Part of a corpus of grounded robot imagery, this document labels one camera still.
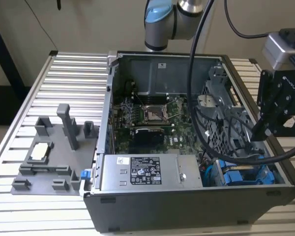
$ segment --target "aluminum extrusion table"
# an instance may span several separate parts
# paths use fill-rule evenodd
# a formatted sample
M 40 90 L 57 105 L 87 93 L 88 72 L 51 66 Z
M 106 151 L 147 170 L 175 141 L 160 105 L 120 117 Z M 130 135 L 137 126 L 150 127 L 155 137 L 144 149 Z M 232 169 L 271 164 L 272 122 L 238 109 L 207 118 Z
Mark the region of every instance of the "aluminum extrusion table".
M 256 101 L 260 68 L 248 59 L 231 60 Z M 0 144 L 0 235 L 99 235 L 79 196 L 11 195 L 11 184 L 36 134 L 38 116 L 61 123 L 56 110 L 68 103 L 78 124 L 99 125 L 106 90 L 107 55 L 58 53 L 49 56 L 24 104 Z M 295 138 L 279 138 L 285 151 Z M 295 157 L 291 159 L 295 167 Z M 295 236 L 295 200 L 277 206 L 253 226 L 133 232 L 134 235 L 249 235 Z

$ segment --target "power supply label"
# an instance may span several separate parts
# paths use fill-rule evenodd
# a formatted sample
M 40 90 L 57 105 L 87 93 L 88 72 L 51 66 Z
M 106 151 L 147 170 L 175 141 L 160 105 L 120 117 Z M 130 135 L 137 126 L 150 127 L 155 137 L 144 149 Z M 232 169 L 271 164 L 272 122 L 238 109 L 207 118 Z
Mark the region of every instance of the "power supply label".
M 132 157 L 130 163 L 131 184 L 162 184 L 159 157 Z

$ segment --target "white label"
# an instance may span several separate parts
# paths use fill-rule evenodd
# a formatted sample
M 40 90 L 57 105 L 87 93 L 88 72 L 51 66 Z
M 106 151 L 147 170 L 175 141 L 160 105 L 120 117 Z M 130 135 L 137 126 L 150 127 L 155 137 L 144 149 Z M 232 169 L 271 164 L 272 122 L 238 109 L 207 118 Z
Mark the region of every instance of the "white label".
M 129 157 L 118 157 L 117 165 L 129 165 L 130 158 Z
M 207 137 L 210 137 L 210 133 L 209 133 L 208 130 L 205 132 L 205 134 L 206 134 Z
M 166 69 L 166 63 L 159 63 L 158 68 L 159 69 Z

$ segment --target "barcode label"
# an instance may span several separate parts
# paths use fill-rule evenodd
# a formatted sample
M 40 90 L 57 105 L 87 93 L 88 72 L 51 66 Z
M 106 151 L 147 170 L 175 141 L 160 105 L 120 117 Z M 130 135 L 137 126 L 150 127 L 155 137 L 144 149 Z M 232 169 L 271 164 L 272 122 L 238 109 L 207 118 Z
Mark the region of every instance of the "barcode label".
M 129 165 L 130 158 L 129 157 L 118 157 L 117 158 L 117 165 Z

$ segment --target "cable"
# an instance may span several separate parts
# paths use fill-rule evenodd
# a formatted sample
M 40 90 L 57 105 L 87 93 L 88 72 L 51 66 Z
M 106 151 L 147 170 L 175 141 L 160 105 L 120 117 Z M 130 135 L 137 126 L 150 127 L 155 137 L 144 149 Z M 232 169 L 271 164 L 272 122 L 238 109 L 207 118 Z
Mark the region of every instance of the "cable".
M 250 132 L 252 132 L 252 128 L 248 124 L 246 124 L 244 121 L 242 121 L 241 119 L 239 119 L 238 117 L 228 116 L 227 118 L 231 118 L 231 119 L 237 120 L 239 123 L 241 123 L 243 126 L 245 126 Z
M 38 17 L 36 16 L 35 12 L 33 11 L 33 9 L 31 8 L 31 6 L 29 5 L 27 0 L 24 0 L 24 2 L 29 6 L 30 10 L 32 11 L 34 17 L 36 18 L 36 20 L 38 21 L 40 27 L 42 28 L 42 30 L 45 32 L 45 34 L 48 36 L 48 38 L 50 39 L 50 41 L 53 43 L 54 47 L 56 48 L 56 50 L 58 51 L 57 46 L 55 45 L 55 43 L 53 42 L 53 40 L 51 39 L 51 37 L 49 36 L 49 34 L 45 31 L 45 29 L 43 28 L 43 26 L 41 25 Z
M 208 145 L 210 144 L 210 140 L 211 140 L 211 139 L 210 139 L 210 136 L 208 136 L 208 138 L 207 138 L 207 144 L 208 144 Z M 203 160 L 203 158 L 204 158 L 206 152 L 207 152 L 206 149 L 202 152 L 201 160 Z
M 249 160 L 247 158 L 232 158 L 230 156 L 222 155 L 215 150 L 213 150 L 209 145 L 207 145 L 206 140 L 201 134 L 201 131 L 199 127 L 196 125 L 197 120 L 196 120 L 196 113 L 192 107 L 192 95 L 191 95 L 191 78 L 192 78 L 192 70 L 193 70 L 193 61 L 197 49 L 197 43 L 199 41 L 200 33 L 203 29 L 204 23 L 206 21 L 207 15 L 214 3 L 214 0 L 209 0 L 206 8 L 204 9 L 203 15 L 200 19 L 197 31 L 195 33 L 195 36 L 193 38 L 191 50 L 190 50 L 190 58 L 189 58 L 189 65 L 188 65 L 188 71 L 187 71 L 187 104 L 188 104 L 188 109 L 190 112 L 190 117 L 192 120 L 193 127 L 195 129 L 195 132 L 200 140 L 200 142 L 203 144 L 203 146 L 206 148 L 207 152 L 210 153 L 212 156 L 215 158 L 221 159 L 223 161 L 227 161 L 230 163 L 235 163 L 235 164 L 243 164 L 243 165 L 262 165 L 262 164 L 269 164 L 269 163 L 274 163 L 274 162 L 279 162 L 285 159 L 288 159 L 292 156 L 295 156 L 295 147 L 284 154 L 278 155 L 278 156 L 272 156 L 272 157 L 267 157 L 263 159 L 257 159 L 257 160 Z
M 196 120 L 197 120 L 197 123 L 199 124 L 199 126 L 201 126 L 204 130 L 206 130 L 207 128 L 205 127 L 205 125 L 200 121 L 199 117 L 196 116 Z
M 232 28 L 234 33 L 237 34 L 239 37 L 245 38 L 245 39 L 254 39 L 254 38 L 264 38 L 269 35 L 269 33 L 261 33 L 261 34 L 255 34 L 255 35 L 246 35 L 246 34 L 240 33 L 238 30 L 236 30 L 235 26 L 233 25 L 233 23 L 230 19 L 230 15 L 228 13 L 228 8 L 227 8 L 227 0 L 224 0 L 224 10 L 225 10 L 225 15 L 226 15 L 226 19 L 228 21 L 228 24 L 230 25 L 230 27 Z
M 146 16 L 147 16 L 148 4 L 149 4 L 149 0 L 147 0 L 146 7 L 144 9 L 144 28 L 146 28 Z
M 201 115 L 204 119 L 207 119 L 207 120 L 209 120 L 209 121 L 213 121 L 213 122 L 215 122 L 215 123 L 218 122 L 218 120 L 213 119 L 213 118 L 208 117 L 208 116 L 206 116 L 205 114 L 203 114 L 203 113 L 201 112 L 201 110 L 200 110 L 198 107 L 195 107 L 195 108 L 196 108 L 197 112 L 199 113 L 199 115 Z

